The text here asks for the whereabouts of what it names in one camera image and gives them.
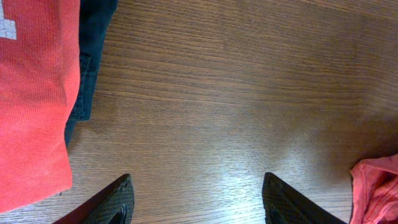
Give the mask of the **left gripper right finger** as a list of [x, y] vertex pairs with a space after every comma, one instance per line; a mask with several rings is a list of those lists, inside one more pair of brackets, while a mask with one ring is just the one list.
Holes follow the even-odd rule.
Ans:
[[266, 224], [346, 224], [271, 172], [264, 175]]

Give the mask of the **salmon red t-shirt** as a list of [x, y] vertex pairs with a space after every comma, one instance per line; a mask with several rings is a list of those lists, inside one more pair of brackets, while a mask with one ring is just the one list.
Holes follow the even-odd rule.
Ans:
[[397, 155], [363, 159], [351, 169], [351, 224], [397, 224]]

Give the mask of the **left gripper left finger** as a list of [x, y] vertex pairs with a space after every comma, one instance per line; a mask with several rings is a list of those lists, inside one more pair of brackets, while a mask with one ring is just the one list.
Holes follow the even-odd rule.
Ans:
[[124, 174], [54, 224], [130, 224], [134, 212], [134, 187]]

